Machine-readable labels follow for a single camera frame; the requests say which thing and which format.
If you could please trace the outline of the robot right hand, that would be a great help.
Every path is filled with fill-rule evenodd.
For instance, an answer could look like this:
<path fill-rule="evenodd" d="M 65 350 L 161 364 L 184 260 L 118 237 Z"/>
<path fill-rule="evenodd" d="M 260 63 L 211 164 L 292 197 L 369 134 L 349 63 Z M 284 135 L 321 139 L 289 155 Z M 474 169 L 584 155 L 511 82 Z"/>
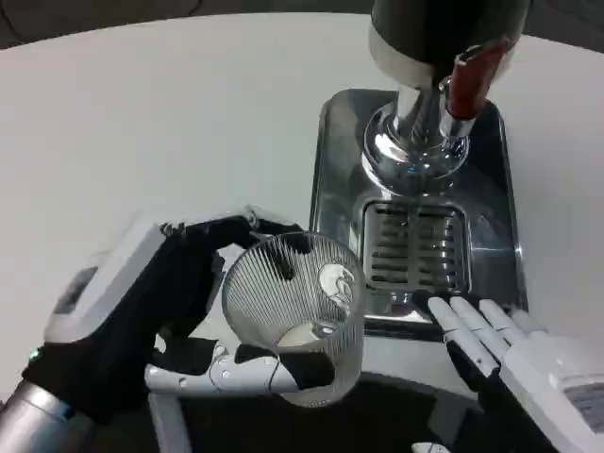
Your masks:
<path fill-rule="evenodd" d="M 498 443 L 512 452 L 603 449 L 603 356 L 494 300 L 424 291 L 414 302 L 478 397 Z"/>

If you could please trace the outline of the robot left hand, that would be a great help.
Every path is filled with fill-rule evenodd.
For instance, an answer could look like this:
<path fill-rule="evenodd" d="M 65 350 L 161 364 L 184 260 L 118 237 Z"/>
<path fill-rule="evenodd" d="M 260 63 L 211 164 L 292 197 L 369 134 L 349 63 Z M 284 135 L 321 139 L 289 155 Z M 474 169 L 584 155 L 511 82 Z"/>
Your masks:
<path fill-rule="evenodd" d="M 100 424 L 151 393 L 260 395 L 331 384 L 334 364 L 323 352 L 278 352 L 250 340 L 228 351 L 193 336 L 221 285 L 220 250 L 268 237 L 311 250 L 300 226 L 255 208 L 197 224 L 136 221 L 67 286 L 24 381 Z"/>

